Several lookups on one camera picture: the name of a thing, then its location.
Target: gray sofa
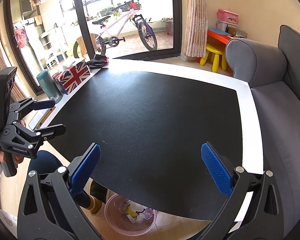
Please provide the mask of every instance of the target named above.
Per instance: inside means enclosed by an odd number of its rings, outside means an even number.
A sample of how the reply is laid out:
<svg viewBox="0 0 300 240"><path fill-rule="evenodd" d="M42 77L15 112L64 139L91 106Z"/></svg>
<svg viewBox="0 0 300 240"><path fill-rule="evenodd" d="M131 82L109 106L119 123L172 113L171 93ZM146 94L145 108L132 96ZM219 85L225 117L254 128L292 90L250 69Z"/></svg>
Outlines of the gray sofa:
<svg viewBox="0 0 300 240"><path fill-rule="evenodd" d="M250 85L263 152L279 187L286 236L300 219L300 34L282 25L278 48L233 39L226 60L234 78Z"/></svg>

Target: bicycle wheel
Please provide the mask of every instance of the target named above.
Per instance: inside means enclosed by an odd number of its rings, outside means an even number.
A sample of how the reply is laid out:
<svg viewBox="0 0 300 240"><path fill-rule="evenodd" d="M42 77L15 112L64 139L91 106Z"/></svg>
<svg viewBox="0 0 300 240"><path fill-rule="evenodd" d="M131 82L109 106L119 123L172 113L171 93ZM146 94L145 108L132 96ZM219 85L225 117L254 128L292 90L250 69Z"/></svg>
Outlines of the bicycle wheel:
<svg viewBox="0 0 300 240"><path fill-rule="evenodd" d="M157 38L154 35L154 31L149 26L151 33L148 31L145 22L140 22L138 26L138 33L143 45L147 48L147 50L157 50L158 43Z"/></svg>
<svg viewBox="0 0 300 240"><path fill-rule="evenodd" d="M97 52L100 53L102 56L105 56L106 55L106 46L105 45L100 45L100 42L104 41L103 38L99 37L97 39L97 36L95 34L95 38L96 38L96 43L97 43ZM73 46L73 56L75 58L80 58L80 57L84 57L84 55L81 55L81 49L80 49L80 46L78 44L78 42L76 41L74 43L74 46Z"/></svg>

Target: bicycle seat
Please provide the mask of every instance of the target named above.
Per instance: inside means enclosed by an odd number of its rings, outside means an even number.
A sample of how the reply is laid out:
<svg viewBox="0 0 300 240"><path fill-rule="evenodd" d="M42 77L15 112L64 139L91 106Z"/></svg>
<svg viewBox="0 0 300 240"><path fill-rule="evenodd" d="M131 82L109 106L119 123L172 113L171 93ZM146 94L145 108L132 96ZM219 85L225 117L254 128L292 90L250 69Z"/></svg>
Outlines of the bicycle seat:
<svg viewBox="0 0 300 240"><path fill-rule="evenodd" d="M108 16L106 16L106 17L103 17L103 18L101 18L101 19L95 21L95 22L92 22L92 24L95 24L95 25L101 24L101 23L103 23L106 19L109 19L110 17L111 17L111 16L108 15Z"/></svg>

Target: hand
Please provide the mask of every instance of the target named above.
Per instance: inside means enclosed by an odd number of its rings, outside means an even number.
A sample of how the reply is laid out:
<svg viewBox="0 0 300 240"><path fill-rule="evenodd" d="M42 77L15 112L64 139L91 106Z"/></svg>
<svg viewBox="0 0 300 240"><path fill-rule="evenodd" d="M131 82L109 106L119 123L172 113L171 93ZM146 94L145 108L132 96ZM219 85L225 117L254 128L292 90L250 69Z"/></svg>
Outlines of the hand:
<svg viewBox="0 0 300 240"><path fill-rule="evenodd" d="M26 127L26 123L23 120L20 120L20 124L23 125L24 127ZM23 162L23 158L20 155L14 155L14 162L16 164L22 163ZM1 147L0 147L0 162L4 163L6 161L6 155L5 153L2 151Z"/></svg>

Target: plastic stool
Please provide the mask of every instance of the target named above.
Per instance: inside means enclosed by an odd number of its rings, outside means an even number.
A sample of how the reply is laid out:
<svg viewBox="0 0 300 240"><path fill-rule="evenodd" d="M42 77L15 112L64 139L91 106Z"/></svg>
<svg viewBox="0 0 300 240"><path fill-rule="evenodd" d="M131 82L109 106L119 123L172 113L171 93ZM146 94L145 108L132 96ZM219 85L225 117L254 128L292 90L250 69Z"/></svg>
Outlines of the plastic stool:
<svg viewBox="0 0 300 240"><path fill-rule="evenodd" d="M201 58L200 65L203 66L207 62L210 52L212 53L211 58L210 58L210 62L212 63L212 72L214 72L214 73L218 72L220 55L222 55L221 67L222 67L222 70L225 71L227 69L227 61L226 61L225 53L219 49L212 47L208 43L207 43L206 56Z"/></svg>

